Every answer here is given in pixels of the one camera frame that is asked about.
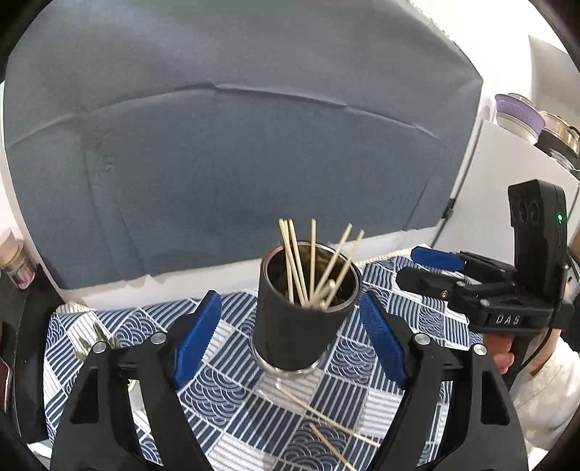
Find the person's hand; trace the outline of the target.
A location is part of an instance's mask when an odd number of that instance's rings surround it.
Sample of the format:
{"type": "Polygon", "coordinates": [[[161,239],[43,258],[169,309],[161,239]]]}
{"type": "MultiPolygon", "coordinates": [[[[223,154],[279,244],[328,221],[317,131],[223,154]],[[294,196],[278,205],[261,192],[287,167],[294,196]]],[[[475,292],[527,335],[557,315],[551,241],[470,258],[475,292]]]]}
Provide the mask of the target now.
{"type": "MultiPolygon", "coordinates": [[[[530,374],[532,376],[536,375],[554,354],[561,333],[561,330],[553,330],[542,350],[531,361],[530,374]]],[[[511,352],[512,343],[513,338],[506,335],[484,335],[484,345],[496,363],[497,369],[500,370],[500,374],[505,374],[514,362],[514,354],[511,352]]]]}

